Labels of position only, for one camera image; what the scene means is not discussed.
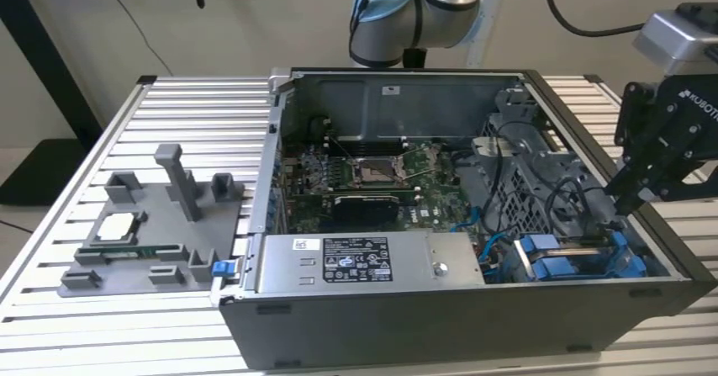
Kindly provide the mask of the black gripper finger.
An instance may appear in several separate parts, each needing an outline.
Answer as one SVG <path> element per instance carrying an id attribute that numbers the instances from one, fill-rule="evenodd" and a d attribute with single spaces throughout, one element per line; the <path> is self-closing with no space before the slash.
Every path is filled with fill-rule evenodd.
<path id="1" fill-rule="evenodd" d="M 715 161 L 680 158 L 654 163 L 646 173 L 638 197 L 644 201 L 661 199 L 665 202 L 717 198 L 717 167 L 702 183 L 685 183 L 686 176 Z"/>
<path id="2" fill-rule="evenodd" d="M 646 203 L 640 193 L 644 188 L 652 190 L 658 181 L 661 110 L 656 110 L 657 97 L 656 82 L 630 82 L 624 90 L 616 133 L 616 144 L 624 152 L 617 174 L 605 187 L 605 193 L 614 197 L 617 214 L 632 214 Z"/>

